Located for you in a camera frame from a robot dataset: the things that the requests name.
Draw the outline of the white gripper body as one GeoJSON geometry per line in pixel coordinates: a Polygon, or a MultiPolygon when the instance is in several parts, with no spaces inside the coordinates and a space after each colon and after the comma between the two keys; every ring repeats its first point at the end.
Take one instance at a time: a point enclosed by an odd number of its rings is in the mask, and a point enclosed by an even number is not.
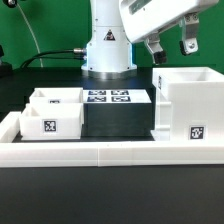
{"type": "Polygon", "coordinates": [[[211,0],[119,0],[124,30],[131,43],[178,22],[184,15],[211,6],[211,0]]]}

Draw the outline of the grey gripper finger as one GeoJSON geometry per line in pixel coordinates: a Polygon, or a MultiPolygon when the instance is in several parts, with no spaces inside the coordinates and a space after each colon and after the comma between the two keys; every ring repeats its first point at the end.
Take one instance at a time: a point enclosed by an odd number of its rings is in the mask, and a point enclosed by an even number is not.
{"type": "Polygon", "coordinates": [[[180,21],[182,37],[180,50],[183,55],[190,55],[198,51],[197,34],[199,29],[199,17],[197,13],[186,14],[180,21]]]}
{"type": "Polygon", "coordinates": [[[152,55],[154,64],[163,64],[167,61],[166,52],[160,45],[160,37],[158,34],[152,34],[144,41],[149,53],[152,55]]]}

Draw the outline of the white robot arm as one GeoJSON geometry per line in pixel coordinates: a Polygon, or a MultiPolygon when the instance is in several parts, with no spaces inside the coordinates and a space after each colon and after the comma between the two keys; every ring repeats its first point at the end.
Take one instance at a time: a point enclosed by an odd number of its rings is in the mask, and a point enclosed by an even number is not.
{"type": "Polygon", "coordinates": [[[118,79],[136,72],[132,45],[143,42],[155,64],[167,61],[160,34],[182,27],[181,51],[198,50],[198,14],[219,0],[90,0],[92,38],[86,46],[83,73],[118,79]]]}

